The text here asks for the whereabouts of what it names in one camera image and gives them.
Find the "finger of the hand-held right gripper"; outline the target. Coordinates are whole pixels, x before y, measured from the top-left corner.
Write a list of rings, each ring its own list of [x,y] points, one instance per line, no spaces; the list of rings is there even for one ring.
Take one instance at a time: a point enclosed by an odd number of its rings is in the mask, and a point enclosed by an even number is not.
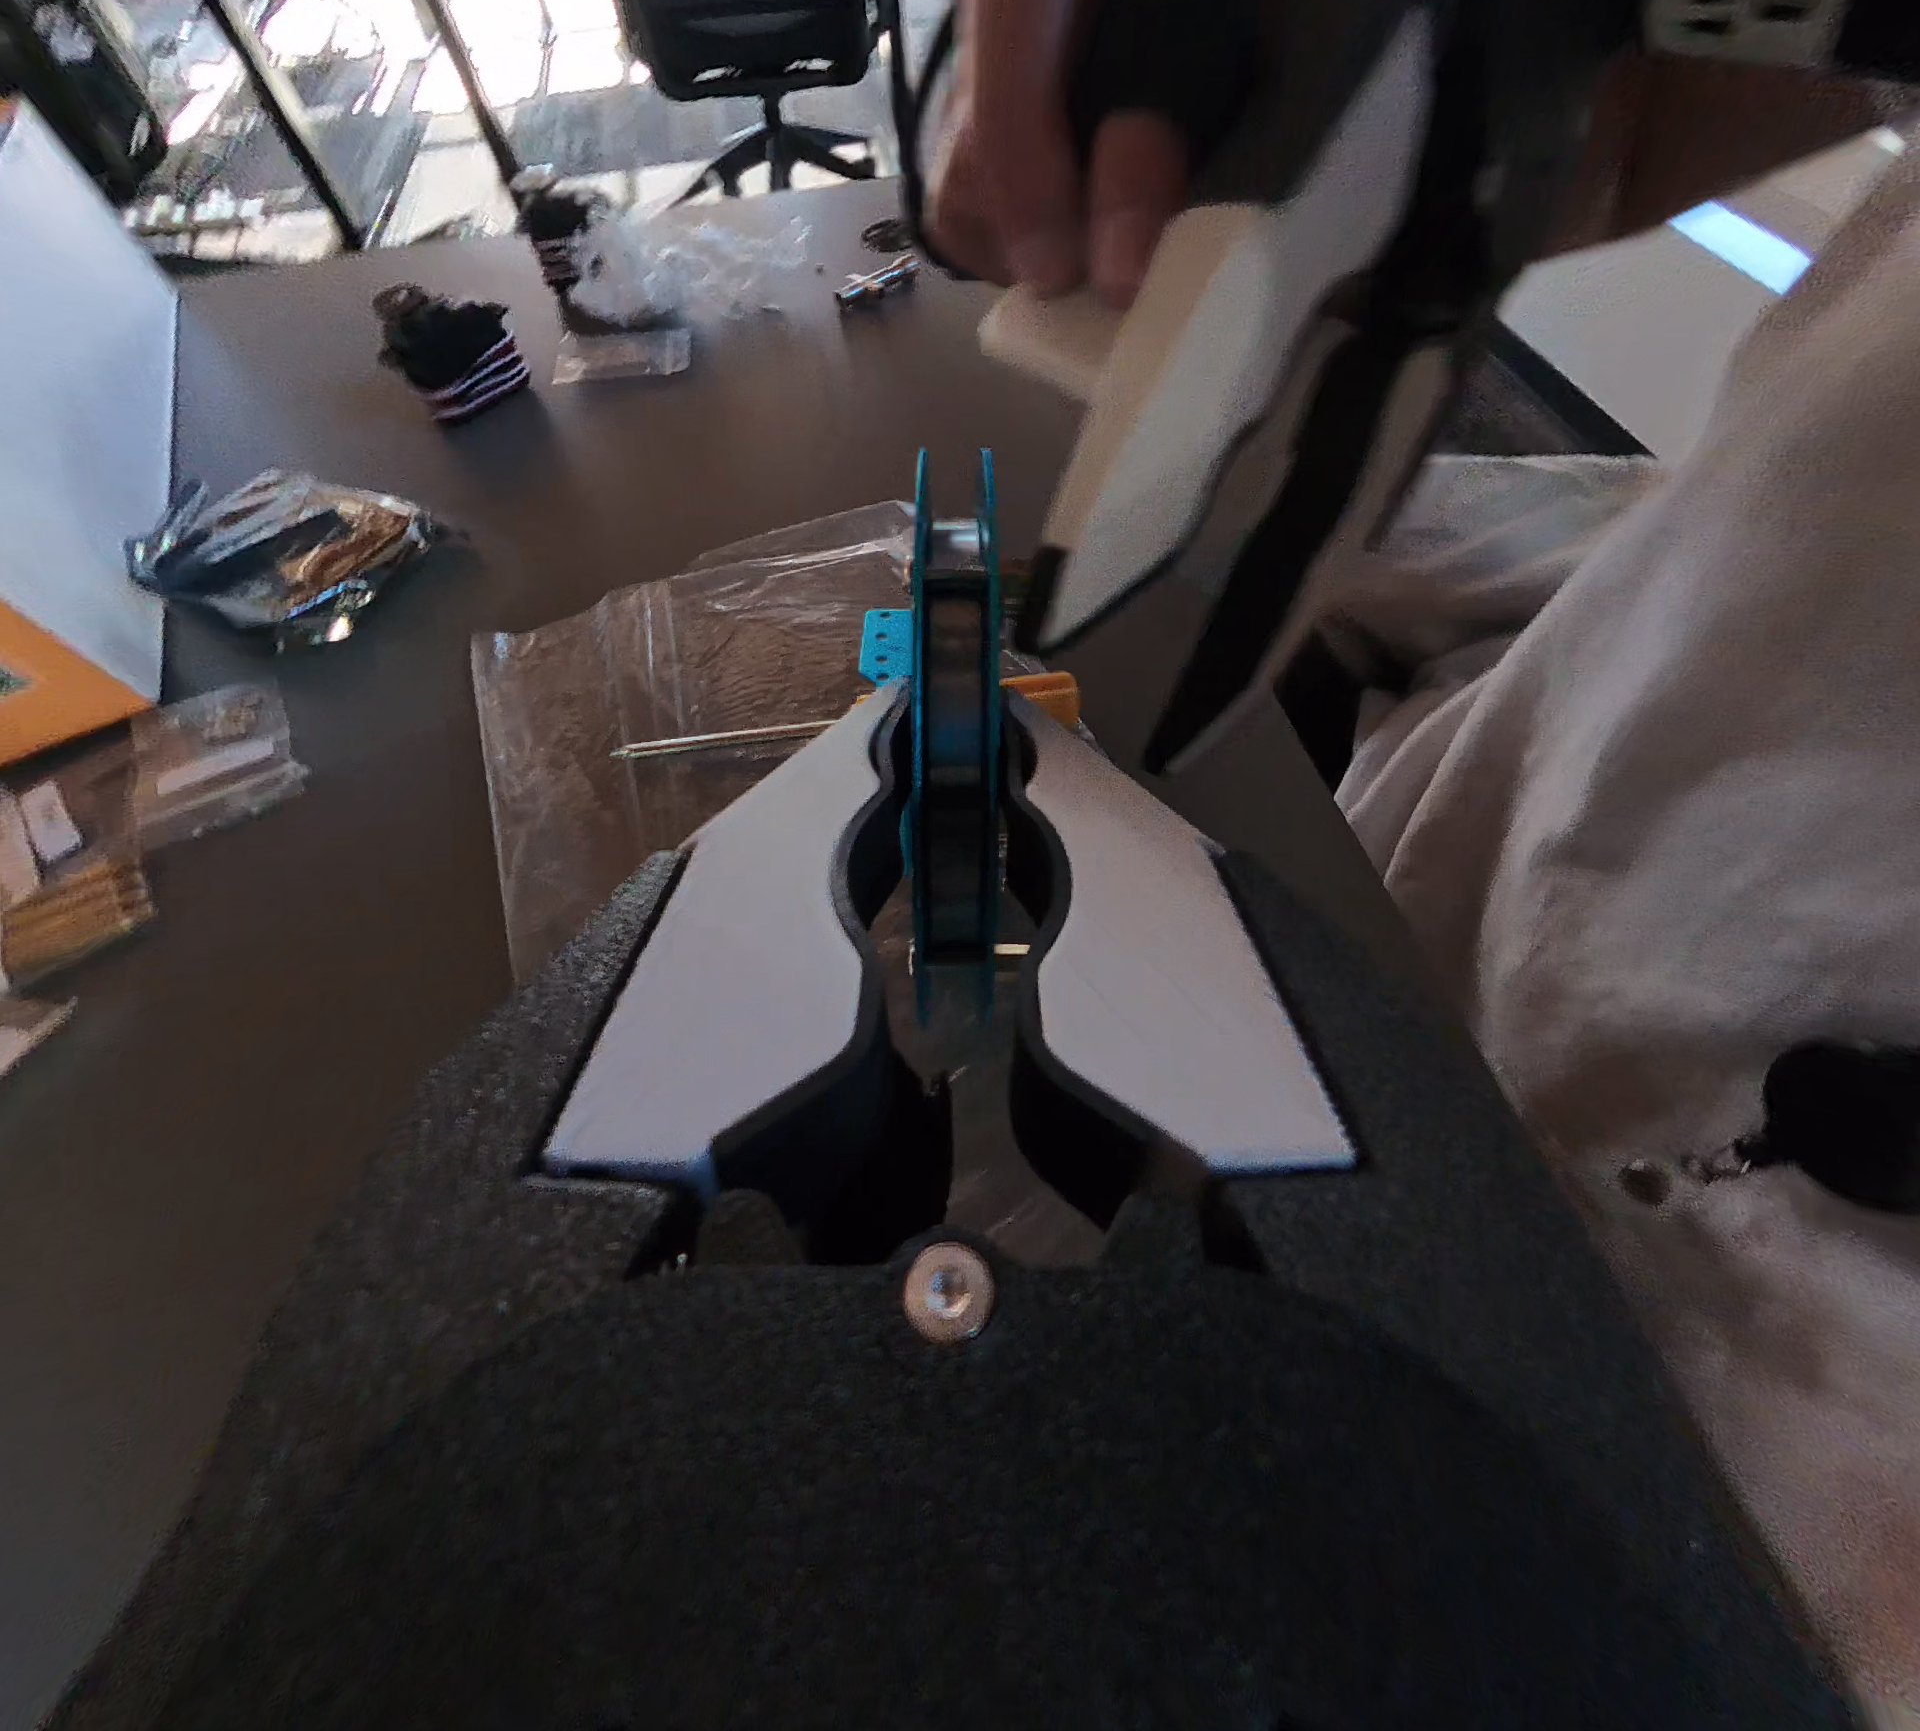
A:
[[[1398,230],[1432,116],[1415,10],[1280,202],[1179,215],[1125,310],[1052,501],[1035,650],[1068,643],[1174,560],[1233,444],[1271,410],[1311,319]]]
[[[1146,746],[1180,773],[1260,706],[1381,538],[1456,400],[1456,350],[1333,326],[1245,444],[1184,574],[1205,611]]]

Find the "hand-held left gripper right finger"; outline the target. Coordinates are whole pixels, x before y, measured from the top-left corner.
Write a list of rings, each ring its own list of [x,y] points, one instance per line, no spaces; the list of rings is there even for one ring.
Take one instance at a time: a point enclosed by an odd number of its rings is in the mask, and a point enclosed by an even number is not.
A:
[[[1002,732],[1003,881],[1031,928],[1010,1120],[1044,1186],[1110,1232],[1145,1188],[1354,1173],[1225,853],[1035,704]]]

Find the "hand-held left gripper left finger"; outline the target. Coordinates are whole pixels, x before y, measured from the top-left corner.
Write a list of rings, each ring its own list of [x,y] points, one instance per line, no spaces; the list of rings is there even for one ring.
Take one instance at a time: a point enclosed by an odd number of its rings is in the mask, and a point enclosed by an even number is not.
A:
[[[556,1183],[768,1197],[827,1263],[931,1232],[950,1096],[889,1031],[872,938],[902,876],[910,692],[895,683],[709,819],[541,1145]]]

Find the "blue round metal turntable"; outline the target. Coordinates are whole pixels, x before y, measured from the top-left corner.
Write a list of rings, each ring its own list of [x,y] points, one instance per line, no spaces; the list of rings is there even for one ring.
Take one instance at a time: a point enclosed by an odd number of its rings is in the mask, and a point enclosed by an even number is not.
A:
[[[979,451],[972,504],[943,517],[919,452],[905,601],[861,625],[865,688],[905,688],[900,853],[910,905],[910,986],[926,1031],[996,1007],[1003,898],[1010,608],[1002,577],[996,456]]]

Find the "person's right forearm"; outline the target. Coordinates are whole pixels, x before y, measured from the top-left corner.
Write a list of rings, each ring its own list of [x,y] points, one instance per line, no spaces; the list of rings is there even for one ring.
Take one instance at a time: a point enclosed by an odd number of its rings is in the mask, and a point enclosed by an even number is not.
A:
[[[1620,241],[1917,114],[1855,73],[1627,55],[1598,87],[1553,254]]]

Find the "person's right hand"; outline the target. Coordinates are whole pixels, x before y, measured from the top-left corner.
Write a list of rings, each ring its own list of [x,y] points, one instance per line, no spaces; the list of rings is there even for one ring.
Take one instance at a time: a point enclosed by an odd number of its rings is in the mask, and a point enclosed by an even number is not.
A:
[[[1108,114],[1086,159],[1068,81],[1100,0],[958,0],[948,116],[927,167],[927,236],[957,267],[1041,299],[1127,307],[1186,209],[1186,132],[1156,108]]]

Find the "large clear plastic bag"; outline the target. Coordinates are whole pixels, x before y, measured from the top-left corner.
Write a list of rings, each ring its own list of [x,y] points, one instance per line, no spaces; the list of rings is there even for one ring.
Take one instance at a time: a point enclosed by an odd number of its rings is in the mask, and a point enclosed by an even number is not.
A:
[[[909,601],[910,506],[865,504],[701,555],[581,617],[469,647],[493,844],[515,983],[579,934],[646,857],[674,848],[794,756],[795,740],[619,758],[623,746],[843,715],[862,617]],[[1020,1157],[1010,1120],[1014,976],[996,1004],[936,973],[919,1017],[909,888],[872,931],[889,1027],[910,1076],[950,1090],[944,1224],[1031,1267],[1087,1264],[1103,1229]]]

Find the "servo motor in clear bag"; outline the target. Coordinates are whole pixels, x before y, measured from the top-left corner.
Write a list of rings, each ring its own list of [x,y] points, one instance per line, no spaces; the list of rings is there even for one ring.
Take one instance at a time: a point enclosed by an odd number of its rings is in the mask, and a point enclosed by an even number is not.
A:
[[[685,226],[616,209],[549,167],[518,171],[510,196],[562,320],[555,385],[683,375],[701,324],[782,312],[789,282],[809,270],[802,220],[757,236],[713,220]]]

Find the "black antistatic bag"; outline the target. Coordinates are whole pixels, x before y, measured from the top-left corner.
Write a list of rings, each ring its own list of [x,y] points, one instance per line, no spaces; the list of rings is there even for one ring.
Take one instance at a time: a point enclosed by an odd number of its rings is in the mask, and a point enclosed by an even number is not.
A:
[[[224,494],[191,480],[123,542],[136,588],[279,653],[349,640],[452,528],[418,504],[266,469]]]

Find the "pile of small screw bags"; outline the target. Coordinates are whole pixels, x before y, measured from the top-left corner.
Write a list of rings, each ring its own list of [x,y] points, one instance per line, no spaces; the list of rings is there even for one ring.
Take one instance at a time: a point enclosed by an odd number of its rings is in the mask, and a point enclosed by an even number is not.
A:
[[[154,923],[148,864],[307,791],[275,687],[224,687],[133,716],[56,771],[4,778],[4,1073],[77,1013],[88,962]]]

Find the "black servo motor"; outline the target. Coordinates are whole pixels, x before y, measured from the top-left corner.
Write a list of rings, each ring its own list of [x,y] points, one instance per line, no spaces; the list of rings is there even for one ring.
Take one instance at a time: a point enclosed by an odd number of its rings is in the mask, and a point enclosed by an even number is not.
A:
[[[531,385],[510,307],[390,284],[370,299],[378,361],[399,375],[427,417],[460,425]]]

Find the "orange and white cardboard box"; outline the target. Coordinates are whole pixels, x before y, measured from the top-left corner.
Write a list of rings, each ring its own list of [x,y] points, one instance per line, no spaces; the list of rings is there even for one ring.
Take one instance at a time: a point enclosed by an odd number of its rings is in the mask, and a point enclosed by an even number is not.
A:
[[[4,764],[153,709],[126,542],[175,494],[181,295],[28,104],[4,108]]]

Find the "yellow-handled screwdriver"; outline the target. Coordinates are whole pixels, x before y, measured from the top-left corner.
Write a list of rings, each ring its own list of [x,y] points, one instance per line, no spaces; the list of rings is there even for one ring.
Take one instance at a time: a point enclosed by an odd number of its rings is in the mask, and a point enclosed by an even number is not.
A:
[[[1070,673],[1024,673],[1002,681],[1002,688],[1024,697],[1037,711],[1075,728],[1082,723],[1082,688]],[[827,735],[839,716],[775,723],[758,728],[733,728],[694,736],[632,740],[611,750],[614,761],[680,758],[709,750],[730,750],[751,746],[802,743]]]

